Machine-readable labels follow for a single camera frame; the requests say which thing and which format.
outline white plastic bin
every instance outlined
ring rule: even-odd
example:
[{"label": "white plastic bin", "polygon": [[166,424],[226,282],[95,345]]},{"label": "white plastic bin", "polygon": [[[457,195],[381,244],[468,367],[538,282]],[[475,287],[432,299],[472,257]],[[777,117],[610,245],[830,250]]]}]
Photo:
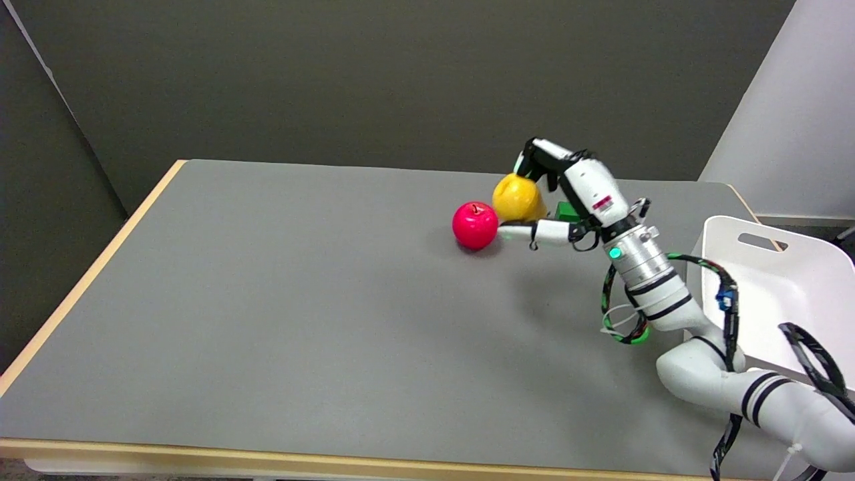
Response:
[{"label": "white plastic bin", "polygon": [[[739,344],[750,367],[810,384],[777,328],[791,322],[831,353],[855,397],[855,266],[845,252],[824,240],[716,216],[704,224],[693,255],[719,263],[739,286]],[[687,281],[704,314],[722,326],[718,276],[692,266]]]}]

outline robotic hand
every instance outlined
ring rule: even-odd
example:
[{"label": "robotic hand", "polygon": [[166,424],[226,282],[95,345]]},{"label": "robotic hand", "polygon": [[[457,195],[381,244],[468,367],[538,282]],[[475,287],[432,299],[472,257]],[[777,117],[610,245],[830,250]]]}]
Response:
[{"label": "robotic hand", "polygon": [[[531,181],[546,175],[549,190],[560,187],[581,221],[509,221],[499,226],[503,237],[525,239],[533,249],[543,242],[570,244],[577,251],[592,250],[602,241],[611,261],[605,286],[610,291],[611,281],[619,274],[640,315],[632,335],[620,336],[613,330],[610,334],[627,344],[635,344],[648,325],[655,330],[686,330],[691,334],[688,341],[659,357],[657,372],[665,388],[678,398],[731,413],[712,456],[710,473],[716,481],[742,419],[810,463],[797,481],[818,481],[826,471],[855,472],[855,403],[847,397],[834,360],[810,334],[795,324],[779,326],[814,387],[774,371],[745,371],[745,355],[737,346],[736,282],[722,266],[709,260],[662,252],[654,240],[656,229],[644,224],[649,201],[640,199],[630,205],[615,178],[593,154],[571,152],[549,140],[529,140],[516,160],[514,173]],[[576,242],[591,232],[595,236],[593,245],[577,248]],[[693,262],[719,275],[722,285],[716,298],[725,312],[724,329],[703,314],[671,259]],[[607,318],[606,305],[604,321]],[[803,347],[820,361],[826,377],[811,364]]]}]

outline blue connector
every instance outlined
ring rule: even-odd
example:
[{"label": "blue connector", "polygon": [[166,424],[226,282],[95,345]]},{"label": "blue connector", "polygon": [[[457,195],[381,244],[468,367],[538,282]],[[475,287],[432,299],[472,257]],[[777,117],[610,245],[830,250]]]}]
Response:
[{"label": "blue connector", "polygon": [[722,311],[727,311],[734,305],[734,291],[726,290],[724,292],[720,292],[716,294],[716,300],[718,301],[718,308]]}]

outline red label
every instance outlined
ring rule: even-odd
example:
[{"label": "red label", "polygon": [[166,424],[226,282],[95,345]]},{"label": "red label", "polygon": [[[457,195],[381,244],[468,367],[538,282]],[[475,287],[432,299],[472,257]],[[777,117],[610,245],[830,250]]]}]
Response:
[{"label": "red label", "polygon": [[603,197],[598,203],[594,204],[593,209],[595,211],[599,211],[603,207],[608,207],[609,205],[611,205],[611,196],[607,195]]}]

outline gray tabletop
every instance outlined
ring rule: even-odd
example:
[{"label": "gray tabletop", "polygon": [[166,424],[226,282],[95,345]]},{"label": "gray tabletop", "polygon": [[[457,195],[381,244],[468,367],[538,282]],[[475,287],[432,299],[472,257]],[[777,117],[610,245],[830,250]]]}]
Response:
[{"label": "gray tabletop", "polygon": [[[725,417],[658,381],[678,333],[599,333],[601,251],[457,247],[451,214],[500,178],[190,161],[0,400],[0,436],[706,475]],[[750,219],[721,184],[621,188],[670,251]],[[784,454],[747,426],[724,472]]]}]

